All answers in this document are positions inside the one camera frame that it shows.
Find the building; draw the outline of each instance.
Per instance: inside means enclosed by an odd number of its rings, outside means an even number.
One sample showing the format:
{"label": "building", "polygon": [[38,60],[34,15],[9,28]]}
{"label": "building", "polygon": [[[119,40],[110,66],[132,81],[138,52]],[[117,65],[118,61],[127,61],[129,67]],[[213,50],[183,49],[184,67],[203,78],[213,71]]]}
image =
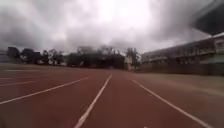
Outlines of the building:
{"label": "building", "polygon": [[224,56],[224,36],[216,36],[142,54],[142,65],[215,63],[207,60]]}

